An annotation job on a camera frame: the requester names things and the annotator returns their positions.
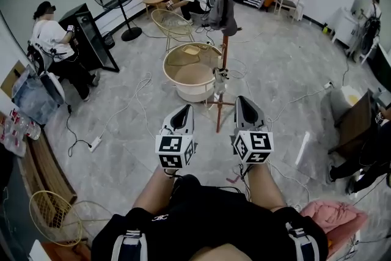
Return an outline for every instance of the white chair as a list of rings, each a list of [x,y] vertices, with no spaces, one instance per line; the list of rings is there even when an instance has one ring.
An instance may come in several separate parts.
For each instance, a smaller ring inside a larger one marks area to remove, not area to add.
[[[299,1],[300,0],[276,0],[276,6],[274,7],[274,13],[276,12],[278,5],[280,5],[279,14],[281,12],[281,7],[293,9],[294,10],[294,12],[292,14],[292,23],[293,23],[293,20],[295,19],[295,16],[296,16],[296,12],[298,10]]]

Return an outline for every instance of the white logo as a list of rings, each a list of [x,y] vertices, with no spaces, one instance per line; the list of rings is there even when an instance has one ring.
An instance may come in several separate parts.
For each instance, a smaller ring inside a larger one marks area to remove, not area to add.
[[[161,221],[161,220],[164,220],[164,219],[167,219],[168,215],[159,215],[159,216],[155,216],[152,221]]]

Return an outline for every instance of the wooden plank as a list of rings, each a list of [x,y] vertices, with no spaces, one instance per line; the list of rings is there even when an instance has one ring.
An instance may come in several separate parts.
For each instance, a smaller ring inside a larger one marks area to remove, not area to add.
[[[13,66],[11,71],[9,71],[6,78],[3,80],[1,84],[1,89],[8,97],[12,98],[12,86],[15,84],[15,82],[18,80],[18,78],[24,72],[25,69],[26,68],[24,67],[24,65],[20,61],[18,61]]]
[[[67,202],[73,204],[77,195],[60,168],[48,143],[45,132],[42,130],[38,140],[29,140],[29,145],[32,150],[32,156],[38,174],[40,175],[46,190],[60,195]]]

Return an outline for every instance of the wicker chair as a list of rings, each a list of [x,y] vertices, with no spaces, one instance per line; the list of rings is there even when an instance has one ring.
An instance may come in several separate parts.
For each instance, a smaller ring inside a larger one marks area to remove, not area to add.
[[[190,42],[194,42],[192,27],[183,17],[173,11],[156,9],[151,14],[153,22],[167,36],[166,51],[170,50],[171,39],[189,37]]]

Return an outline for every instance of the electrical cable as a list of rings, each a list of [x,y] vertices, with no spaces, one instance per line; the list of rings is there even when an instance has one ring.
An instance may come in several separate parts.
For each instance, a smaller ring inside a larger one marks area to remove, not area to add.
[[[342,86],[345,85],[345,74],[347,74],[349,72],[349,58],[348,57],[346,57],[346,67],[347,67],[347,69],[342,76]]]
[[[259,35],[261,35],[263,33],[263,31],[261,31],[261,33],[259,33],[258,35],[256,35],[255,37],[253,37],[253,38],[251,38],[251,39],[248,39],[248,40],[243,40],[243,41],[240,41],[240,42],[238,42],[238,41],[236,41],[236,40],[230,40],[230,39],[228,39],[228,41],[230,42],[230,43],[248,43],[248,42],[251,42],[253,39],[256,39]]]
[[[138,82],[138,84],[137,84],[137,86],[136,86],[136,91],[134,92],[133,96],[129,99],[129,102],[128,102],[127,106],[124,107],[124,108],[122,108],[120,111],[117,111],[117,112],[114,113],[112,116],[110,116],[110,119],[106,122],[106,125],[104,126],[103,131],[102,131],[102,134],[99,136],[99,138],[102,138],[102,136],[103,136],[103,134],[104,134],[104,131],[106,130],[106,128],[107,128],[109,122],[111,121],[111,119],[112,119],[114,116],[116,116],[118,113],[120,113],[120,112],[122,112],[122,111],[128,109],[128,108],[129,108],[129,105],[130,105],[130,103],[131,103],[131,101],[132,101],[132,99],[133,99],[134,97],[136,97],[138,103],[140,104],[140,106],[141,106],[141,108],[142,108],[142,110],[143,110],[143,112],[144,112],[144,116],[145,116],[145,126],[147,127],[147,131],[148,131],[148,133],[150,134],[150,136],[151,136],[153,139],[155,139],[154,135],[152,135],[151,131],[150,131],[149,128],[148,128],[147,112],[145,111],[145,108],[144,108],[144,106],[142,105],[142,103],[140,102],[139,96],[138,96],[138,94],[137,94],[137,93],[138,93],[140,90],[142,90],[144,87],[149,87],[149,86],[152,85],[152,74],[151,74],[150,72],[147,72],[146,74],[149,74],[150,76],[149,76],[148,78],[144,78],[144,79],[142,79],[141,81]],[[139,88],[140,84],[143,83],[143,82],[145,82],[145,84],[144,84],[142,87]]]
[[[225,189],[225,188],[232,188],[232,189],[234,189],[238,194],[242,194],[242,192],[240,191],[240,189],[237,188],[237,187],[234,187],[234,186],[221,186],[221,187],[218,187],[218,189]]]
[[[307,191],[307,194],[308,194],[308,201],[307,201],[307,204],[309,204],[309,203],[310,203],[311,197],[310,197],[310,191],[308,190],[308,188],[305,187],[302,183],[300,183],[300,182],[299,182],[298,180],[296,180],[295,178],[293,178],[293,177],[288,177],[288,176],[286,176],[286,175],[283,175],[283,173],[281,173],[281,171],[279,170],[279,168],[278,168],[277,166],[275,166],[274,164],[272,164],[272,162],[270,162],[270,159],[268,159],[268,162],[269,162],[270,166],[274,167],[282,176],[284,176],[284,177],[287,178],[287,179],[296,181],[299,185],[301,185],[303,188],[305,188],[305,190]]]
[[[324,91],[324,90],[326,90],[326,89],[324,88],[324,89],[318,90],[317,92],[314,92],[314,93],[312,93],[312,94],[307,94],[307,95],[301,96],[300,98],[297,98],[297,99],[295,99],[295,100],[292,100],[292,101],[287,102],[286,105],[285,105],[285,106],[282,108],[282,110],[280,111],[279,115],[278,115],[274,120],[272,120],[270,117],[267,117],[267,118],[266,118],[266,121],[267,121],[268,123],[271,124],[270,131],[272,131],[272,129],[273,129],[273,123],[279,119],[281,113],[283,113],[283,111],[285,110],[285,108],[286,108],[290,103],[294,103],[294,102],[299,101],[300,99],[303,99],[303,98],[305,98],[305,97],[308,97],[308,96],[312,96],[312,95],[318,94],[318,93],[320,93],[320,92],[322,92],[322,91]]]
[[[68,156],[69,156],[69,157],[72,157],[73,148],[74,148],[74,146],[75,146],[78,142],[85,142],[85,143],[88,145],[88,147],[90,147],[90,148],[91,148],[92,146],[90,145],[89,142],[86,142],[86,141],[84,141],[83,139],[78,139],[76,133],[75,133],[73,130],[71,130],[71,129],[69,128],[68,122],[69,122],[69,118],[71,117],[71,113],[72,113],[72,110],[71,110],[71,106],[70,106],[70,105],[68,105],[68,112],[69,112],[69,116],[68,116],[68,118],[67,118],[67,128],[68,128],[68,130],[75,136],[75,142],[73,143],[73,145],[72,145],[71,147],[68,148]]]
[[[176,170],[173,174],[171,174],[171,173],[168,173],[168,172],[167,172],[167,169],[164,169],[164,173],[165,173],[167,176],[169,176],[170,178],[180,178],[180,177],[182,177],[182,175],[177,175],[177,174],[175,174],[175,173],[177,173],[177,171],[178,171],[178,170]]]
[[[251,201],[251,191],[250,191],[249,185],[247,184],[246,178],[245,178],[245,174],[248,171],[246,170],[245,173],[243,173],[243,164],[242,163],[239,163],[238,166],[240,169],[240,175],[239,175],[240,179],[242,180],[242,182],[244,183],[244,186],[246,187],[246,199],[247,199],[247,201]]]
[[[373,187],[371,190],[369,190],[369,192],[367,192],[363,197],[361,197],[360,200],[356,201],[356,202],[354,203],[353,207],[354,207],[356,204],[358,204],[362,199],[364,199],[365,197],[367,197],[368,194],[369,194],[371,191],[373,191],[381,182],[383,182],[384,179],[385,179],[386,177],[387,177],[387,174],[382,178],[382,180],[381,180],[380,182],[378,182],[378,183],[375,185],[375,187]]]

